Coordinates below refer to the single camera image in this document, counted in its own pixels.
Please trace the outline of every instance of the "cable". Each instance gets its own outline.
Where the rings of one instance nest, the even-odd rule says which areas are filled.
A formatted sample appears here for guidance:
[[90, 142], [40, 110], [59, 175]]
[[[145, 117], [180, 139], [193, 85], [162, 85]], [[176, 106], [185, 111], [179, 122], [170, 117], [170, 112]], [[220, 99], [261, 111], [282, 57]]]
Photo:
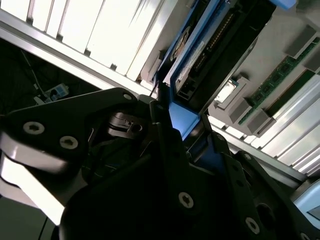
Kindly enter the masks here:
[[32, 72], [32, 74], [33, 74], [33, 76], [34, 76], [34, 79], [35, 79], [35, 82], [36, 82], [38, 88], [40, 89], [40, 91], [42, 92], [42, 94], [43, 94], [45, 97], [48, 97], [47, 94], [45, 93], [45, 91], [41, 88], [41, 86], [40, 86], [40, 84], [39, 84], [39, 81], [38, 81], [38, 78], [37, 78], [37, 76], [36, 76], [36, 74], [35, 74], [35, 71], [34, 71], [33, 68], [31, 67], [30, 62], [29, 62], [27, 56], [25, 55], [25, 53], [24, 53], [23, 50], [21, 50], [21, 52], [22, 52], [22, 54], [23, 54], [23, 57], [24, 57], [26, 63], [27, 63], [28, 66], [30, 67], [30, 70], [31, 70], [31, 72]]
[[159, 84], [159, 83], [157, 82], [157, 77], [158, 77], [158, 74], [155, 73], [154, 76], [153, 76], [154, 87], [152, 88], [149, 97], [152, 96], [152, 94], [154, 93], [154, 91], [156, 90], [156, 88], [157, 88], [157, 86], [158, 86], [158, 84]]
[[48, 221], [48, 217], [46, 217], [45, 220], [44, 220], [44, 223], [43, 223], [43, 225], [42, 225], [40, 234], [39, 234], [39, 236], [38, 236], [38, 240], [41, 240], [41, 236], [42, 236], [42, 233], [44, 232], [44, 229], [45, 229], [45, 226], [46, 226], [47, 221]]

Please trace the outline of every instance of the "green circuit board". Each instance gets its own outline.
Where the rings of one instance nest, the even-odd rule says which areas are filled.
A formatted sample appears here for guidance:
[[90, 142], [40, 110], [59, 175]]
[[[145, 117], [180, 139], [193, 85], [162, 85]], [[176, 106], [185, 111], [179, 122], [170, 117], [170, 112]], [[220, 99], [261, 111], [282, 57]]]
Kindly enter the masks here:
[[263, 103], [264, 100], [285, 80], [285, 78], [296, 68], [296, 66], [318, 45], [320, 37], [316, 37], [309, 46], [299, 55], [297, 59], [286, 56], [276, 67], [269, 77], [261, 84], [259, 89], [247, 99], [252, 106], [250, 111], [239, 121], [243, 124], [248, 117]]

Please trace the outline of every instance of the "metal sheet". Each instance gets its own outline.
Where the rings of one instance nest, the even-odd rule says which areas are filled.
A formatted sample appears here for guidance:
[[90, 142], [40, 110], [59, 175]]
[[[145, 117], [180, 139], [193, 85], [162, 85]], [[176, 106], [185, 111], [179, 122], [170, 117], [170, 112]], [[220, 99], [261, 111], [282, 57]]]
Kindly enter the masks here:
[[138, 77], [177, 3], [178, 0], [165, 0], [163, 2], [159, 10], [161, 14], [158, 14], [154, 19], [149, 33], [147, 34], [145, 40], [141, 44], [139, 52], [136, 54], [133, 62], [131, 63], [131, 66], [126, 74], [128, 78], [135, 80]]
[[319, 109], [320, 99], [268, 143], [262, 149], [262, 152], [272, 157], [281, 157], [284, 155], [290, 148], [294, 147], [294, 145], [303, 139], [305, 135], [309, 134], [319, 125]]
[[320, 146], [319, 143], [320, 136], [320, 125], [309, 132], [304, 138], [294, 144], [290, 149], [288, 149], [281, 157], [278, 158], [279, 161], [287, 165], [292, 165], [295, 160], [303, 158], [306, 154], [313, 151], [315, 148]]

